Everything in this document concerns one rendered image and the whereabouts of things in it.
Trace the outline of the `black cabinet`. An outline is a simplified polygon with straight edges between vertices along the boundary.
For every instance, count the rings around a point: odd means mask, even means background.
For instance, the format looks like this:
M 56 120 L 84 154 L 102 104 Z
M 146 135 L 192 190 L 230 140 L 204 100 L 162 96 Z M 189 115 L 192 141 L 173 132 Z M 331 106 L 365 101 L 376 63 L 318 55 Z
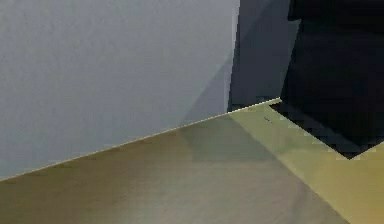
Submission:
M 384 0 L 290 0 L 299 23 L 272 106 L 347 159 L 384 142 Z

